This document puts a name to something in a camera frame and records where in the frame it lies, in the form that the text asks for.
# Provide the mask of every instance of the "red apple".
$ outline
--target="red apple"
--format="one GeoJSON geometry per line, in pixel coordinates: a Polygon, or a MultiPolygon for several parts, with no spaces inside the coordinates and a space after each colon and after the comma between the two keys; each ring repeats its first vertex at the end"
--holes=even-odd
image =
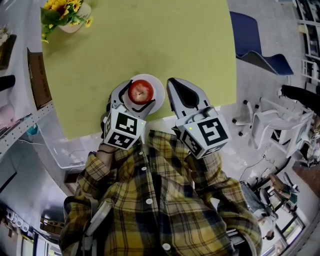
{"type": "Polygon", "coordinates": [[[133,103],[144,105],[152,100],[154,88],[146,80],[136,80],[129,87],[128,96],[133,103]]]}

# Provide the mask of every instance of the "flower pot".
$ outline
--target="flower pot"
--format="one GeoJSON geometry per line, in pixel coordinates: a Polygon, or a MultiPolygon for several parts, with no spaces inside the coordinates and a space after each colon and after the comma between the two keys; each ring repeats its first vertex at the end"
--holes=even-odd
{"type": "MultiPolygon", "coordinates": [[[[86,20],[86,19],[88,19],[90,13],[91,13],[91,7],[88,4],[86,4],[85,2],[83,2],[81,4],[80,9],[77,12],[77,15],[79,15],[81,18],[86,20]]],[[[64,26],[59,26],[59,28],[62,29],[64,32],[74,33],[76,31],[78,31],[84,23],[85,22],[82,21],[78,25],[71,25],[71,21],[70,21],[64,26]]]]}

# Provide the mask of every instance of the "office chair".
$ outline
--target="office chair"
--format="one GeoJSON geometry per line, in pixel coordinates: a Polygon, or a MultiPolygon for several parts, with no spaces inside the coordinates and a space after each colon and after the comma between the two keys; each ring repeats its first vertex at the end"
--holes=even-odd
{"type": "Polygon", "coordinates": [[[249,132],[243,133],[241,131],[238,133],[238,135],[241,137],[249,135],[249,142],[252,143],[253,147],[257,150],[266,143],[272,143],[281,151],[283,151],[287,158],[290,157],[296,150],[300,148],[304,141],[308,140],[306,133],[311,125],[313,112],[309,111],[299,115],[298,113],[292,113],[285,107],[282,107],[268,99],[261,98],[260,101],[269,103],[273,107],[277,106],[277,109],[285,112],[288,115],[291,115],[292,117],[289,117],[287,120],[282,119],[277,109],[261,112],[258,104],[255,105],[256,111],[254,113],[250,102],[244,100],[243,104],[247,106],[249,111],[249,121],[238,121],[237,118],[233,118],[232,122],[237,126],[249,127],[249,132]],[[282,143],[280,136],[277,135],[275,130],[281,132],[290,131],[290,142],[282,143]],[[273,135],[275,135],[278,141],[272,138],[273,135]]]}
{"type": "Polygon", "coordinates": [[[276,75],[293,75],[285,56],[276,54],[265,57],[262,54],[257,21],[247,15],[230,12],[236,58],[256,65],[276,75]]]}

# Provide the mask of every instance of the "yellow plaid shirt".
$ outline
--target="yellow plaid shirt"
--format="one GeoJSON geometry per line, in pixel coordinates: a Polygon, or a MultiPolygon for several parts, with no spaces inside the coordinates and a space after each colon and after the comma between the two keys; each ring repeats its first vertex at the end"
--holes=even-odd
{"type": "Polygon", "coordinates": [[[218,153],[196,160],[175,135],[152,130],[149,156],[136,142],[128,151],[117,150],[112,165],[109,170],[89,154],[76,196],[64,202],[63,255],[70,255],[89,225],[91,204],[84,193],[99,205],[112,203],[94,233],[98,255],[232,255],[227,229],[247,234],[260,255],[258,222],[239,182],[223,173],[218,153]],[[217,210],[211,198],[220,200],[217,210]]]}

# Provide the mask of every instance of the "plastic container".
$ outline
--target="plastic container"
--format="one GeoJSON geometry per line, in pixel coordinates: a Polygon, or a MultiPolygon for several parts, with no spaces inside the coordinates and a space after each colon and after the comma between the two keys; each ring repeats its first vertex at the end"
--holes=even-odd
{"type": "Polygon", "coordinates": [[[62,169],[83,167],[88,153],[98,150],[102,142],[101,132],[68,140],[62,131],[55,110],[44,116],[37,125],[45,144],[62,169]]]}

